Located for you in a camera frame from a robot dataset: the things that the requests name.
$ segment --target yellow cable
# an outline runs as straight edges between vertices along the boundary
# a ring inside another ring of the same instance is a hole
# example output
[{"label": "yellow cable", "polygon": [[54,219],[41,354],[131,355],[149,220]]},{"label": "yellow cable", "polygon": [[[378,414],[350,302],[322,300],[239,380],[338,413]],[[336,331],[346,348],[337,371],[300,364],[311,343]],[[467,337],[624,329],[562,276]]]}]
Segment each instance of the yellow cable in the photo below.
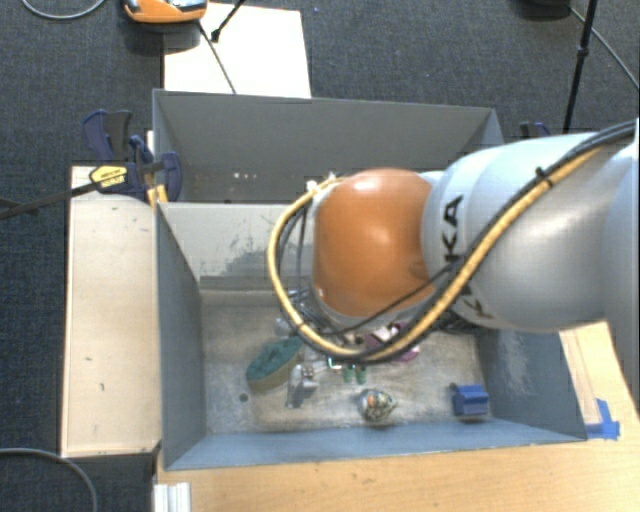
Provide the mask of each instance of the yellow cable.
[{"label": "yellow cable", "polygon": [[[437,320],[437,318],[446,311],[447,308],[455,301],[458,293],[469,282],[473,274],[476,272],[484,258],[487,256],[491,248],[496,244],[500,236],[513,224],[518,217],[520,217],[526,210],[531,207],[545,192],[547,192],[552,185],[561,182],[571,173],[573,173],[578,167],[580,167],[585,161],[589,160],[600,148],[593,149],[580,157],[568,162],[564,166],[557,169],[548,180],[540,181],[523,197],[516,201],[505,213],[498,219],[498,221],[492,226],[485,237],[480,241],[478,246],[468,256],[465,264],[460,268],[456,276],[453,278],[447,289],[443,292],[442,297],[436,301],[433,307],[422,317],[422,319],[410,329],[402,338],[386,346],[380,352],[372,354],[362,359],[361,362],[371,363],[378,362],[386,357],[393,356],[400,353],[402,350],[408,348],[419,336],[421,336],[431,325]],[[348,348],[337,345],[336,343],[327,340],[315,332],[300,316],[295,307],[291,304],[280,277],[278,275],[278,269],[276,265],[276,252],[278,248],[278,240],[285,225],[291,219],[295,213],[310,202],[313,197],[320,191],[340,181],[337,178],[329,178],[322,182],[315,189],[310,190],[300,198],[298,198],[291,206],[289,206],[283,214],[280,216],[269,239],[269,245],[267,248],[267,266],[269,275],[273,283],[273,287],[285,312],[289,315],[291,320],[297,329],[307,337],[311,342],[321,347],[326,351],[333,352],[335,355],[342,356],[358,356],[362,354],[362,350],[355,348]]]}]

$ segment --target green object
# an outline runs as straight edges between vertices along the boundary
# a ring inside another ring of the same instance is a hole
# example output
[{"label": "green object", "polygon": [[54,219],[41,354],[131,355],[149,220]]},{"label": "green object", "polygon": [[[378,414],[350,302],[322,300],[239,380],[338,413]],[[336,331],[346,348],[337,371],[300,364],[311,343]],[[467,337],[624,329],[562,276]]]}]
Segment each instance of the green object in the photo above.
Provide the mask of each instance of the green object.
[{"label": "green object", "polygon": [[247,368],[247,383],[251,391],[269,391],[287,382],[302,344],[299,336],[267,343]]},{"label": "green object", "polygon": [[358,368],[356,368],[356,382],[358,384],[367,383],[367,369],[364,366],[358,366]]},{"label": "green object", "polygon": [[354,372],[354,367],[353,365],[344,365],[342,367],[342,380],[348,384],[349,382],[353,382],[353,372]]}]

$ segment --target bin floor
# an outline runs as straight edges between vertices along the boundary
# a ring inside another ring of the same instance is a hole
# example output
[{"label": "bin floor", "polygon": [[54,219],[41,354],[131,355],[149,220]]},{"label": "bin floor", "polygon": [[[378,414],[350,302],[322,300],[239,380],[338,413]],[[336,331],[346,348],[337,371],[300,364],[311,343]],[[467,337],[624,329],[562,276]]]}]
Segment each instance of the bin floor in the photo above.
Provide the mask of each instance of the bin floor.
[{"label": "bin floor", "polygon": [[365,389],[386,391],[398,401],[389,418],[372,425],[446,421],[453,417],[452,382],[484,384],[475,338],[435,333],[420,345],[420,355],[413,361],[369,367],[364,385],[355,379],[344,383],[339,370],[318,373],[319,387],[313,395],[301,408],[287,408],[286,384],[254,393],[245,377],[264,344],[277,340],[275,298],[268,292],[246,292],[229,299],[225,293],[201,292],[210,434],[365,425],[358,409]]}]

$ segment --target gray bin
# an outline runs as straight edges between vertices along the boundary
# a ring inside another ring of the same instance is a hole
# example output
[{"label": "gray bin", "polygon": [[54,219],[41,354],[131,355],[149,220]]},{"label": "gray bin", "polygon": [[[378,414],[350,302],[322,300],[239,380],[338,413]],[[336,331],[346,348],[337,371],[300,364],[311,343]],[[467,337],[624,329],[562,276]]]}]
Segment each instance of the gray bin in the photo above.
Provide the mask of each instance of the gray bin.
[{"label": "gray bin", "polygon": [[[284,203],[331,170],[437,170],[500,144],[492,110],[155,91],[154,132],[156,152],[178,151],[185,169],[183,201],[160,205],[156,232],[167,469],[586,439],[555,334],[436,333],[410,365],[370,368],[364,386],[324,372],[300,409],[285,407],[286,389],[252,393],[245,381],[274,338],[265,249]],[[483,384],[490,413],[457,419],[451,382]],[[367,387],[399,400],[382,425],[357,411]]]}]

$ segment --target gray carpet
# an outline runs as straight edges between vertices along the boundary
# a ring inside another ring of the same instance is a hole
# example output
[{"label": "gray carpet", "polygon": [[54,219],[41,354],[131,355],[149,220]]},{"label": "gray carpet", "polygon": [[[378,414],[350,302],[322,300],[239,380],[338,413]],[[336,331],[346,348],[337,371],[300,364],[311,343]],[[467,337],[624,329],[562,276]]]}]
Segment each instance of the gray carpet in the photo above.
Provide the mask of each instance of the gray carpet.
[{"label": "gray carpet", "polygon": [[[32,0],[68,12],[93,0]],[[559,133],[582,26],[573,16],[523,19],[515,0],[264,0],[302,12],[314,96],[493,107],[507,140],[521,121]],[[573,2],[584,13],[586,1]],[[93,110],[129,109],[151,125],[161,39],[129,23],[119,1],[56,23],[3,3],[0,196],[28,201],[67,186],[92,159],[79,126]],[[640,3],[601,2],[595,28],[638,76]],[[638,93],[595,39],[575,130],[638,116]],[[64,334],[65,206],[0,222],[0,447],[56,451]],[[101,510],[148,510],[149,456],[82,461]],[[0,458],[1,510],[86,510],[73,475],[39,460]],[[46,506],[46,498],[56,496]]]}]

